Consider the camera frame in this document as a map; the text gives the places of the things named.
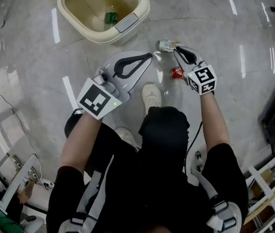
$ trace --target white floor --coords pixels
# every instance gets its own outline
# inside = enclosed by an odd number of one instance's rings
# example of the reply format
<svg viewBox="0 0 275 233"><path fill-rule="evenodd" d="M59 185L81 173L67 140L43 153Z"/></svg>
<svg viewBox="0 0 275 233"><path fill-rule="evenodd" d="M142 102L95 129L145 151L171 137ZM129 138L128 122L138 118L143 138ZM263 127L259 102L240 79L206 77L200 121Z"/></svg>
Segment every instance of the white floor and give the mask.
<svg viewBox="0 0 275 233"><path fill-rule="evenodd" d="M122 50L157 51L160 39L179 40L202 53L218 77L216 99L226 120L231 145L243 172L271 154L259 116L275 91L275 0L150 0L149 18L121 47L99 46L79 34L56 9L56 0L0 0L0 92L17 114L36 149L44 178L54 180L65 142L64 125L73 111L63 77L75 96L105 59ZM60 41L55 43L52 9L57 10ZM156 83L163 104L183 111L191 125L189 143L201 121L199 97L173 83L172 55L161 53L134 87L131 100L105 122L129 129L138 144L145 109L141 91ZM9 108L0 97L0 112ZM202 132L191 153L203 150ZM32 149L15 116L0 126L0 159L7 151L26 161ZM13 166L1 173L11 179Z"/></svg>

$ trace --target black shirt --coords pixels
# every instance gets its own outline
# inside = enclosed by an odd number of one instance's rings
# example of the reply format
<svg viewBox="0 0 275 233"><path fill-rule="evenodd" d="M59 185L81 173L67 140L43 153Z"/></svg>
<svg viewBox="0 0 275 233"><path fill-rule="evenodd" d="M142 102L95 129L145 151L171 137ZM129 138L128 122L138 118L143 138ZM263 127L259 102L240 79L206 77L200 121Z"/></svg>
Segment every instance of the black shirt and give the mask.
<svg viewBox="0 0 275 233"><path fill-rule="evenodd" d="M233 150L228 144L213 147L202 174L220 196L236 203L242 220L248 213L248 192ZM83 175L63 166L58 170L47 214L48 233L73 217L85 186ZM106 179L106 201L93 232L137 232L162 225L172 233L213 232L206 225L210 210L202 186L189 184L184 176L169 171L145 172L134 166L130 156L114 158Z"/></svg>

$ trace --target white sneaker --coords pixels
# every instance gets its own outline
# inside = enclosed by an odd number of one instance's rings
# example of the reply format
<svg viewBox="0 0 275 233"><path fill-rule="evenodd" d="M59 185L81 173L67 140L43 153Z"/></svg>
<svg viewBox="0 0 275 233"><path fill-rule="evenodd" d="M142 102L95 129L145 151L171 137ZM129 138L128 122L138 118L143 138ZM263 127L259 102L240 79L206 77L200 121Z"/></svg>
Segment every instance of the white sneaker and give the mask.
<svg viewBox="0 0 275 233"><path fill-rule="evenodd" d="M23 167L22 163L20 162L19 158L17 158L15 155L12 155L11 158L12 158L13 164L15 165L16 172L19 172Z"/></svg>
<svg viewBox="0 0 275 233"><path fill-rule="evenodd" d="M28 174L28 179L30 181L35 181L35 183L38 182L39 178L35 168L31 167L31 169L27 172L27 174Z"/></svg>
<svg viewBox="0 0 275 233"><path fill-rule="evenodd" d="M161 107L162 96L159 88L154 83L145 84L142 91L143 102L145 104L145 111L148 114L150 107Z"/></svg>
<svg viewBox="0 0 275 233"><path fill-rule="evenodd" d="M123 141L132 145L136 149L136 151L140 149L140 147L135 142L132 133L129 130L127 130L126 128L119 127L115 130L115 132L118 134L118 136L120 136L120 138Z"/></svg>

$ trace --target red soda can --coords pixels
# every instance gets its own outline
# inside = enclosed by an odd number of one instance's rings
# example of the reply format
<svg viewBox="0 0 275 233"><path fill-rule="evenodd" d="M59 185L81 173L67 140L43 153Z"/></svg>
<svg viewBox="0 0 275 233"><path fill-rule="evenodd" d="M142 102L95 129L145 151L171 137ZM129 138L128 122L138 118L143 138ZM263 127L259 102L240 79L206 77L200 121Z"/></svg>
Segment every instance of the red soda can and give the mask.
<svg viewBox="0 0 275 233"><path fill-rule="evenodd" d="M171 70L172 79L182 79L184 77L184 70L181 67L176 67Z"/></svg>

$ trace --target beige trash bin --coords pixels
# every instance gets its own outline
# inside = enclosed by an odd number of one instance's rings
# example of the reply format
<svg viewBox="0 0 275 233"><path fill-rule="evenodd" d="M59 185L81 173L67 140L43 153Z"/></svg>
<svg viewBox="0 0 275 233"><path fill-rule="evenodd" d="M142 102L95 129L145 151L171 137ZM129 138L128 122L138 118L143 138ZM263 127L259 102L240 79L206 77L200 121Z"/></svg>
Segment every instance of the beige trash bin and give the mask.
<svg viewBox="0 0 275 233"><path fill-rule="evenodd" d="M57 4L63 16L97 44L125 43L150 12L149 0L57 0ZM110 6L118 13L118 23L105 30L105 14Z"/></svg>

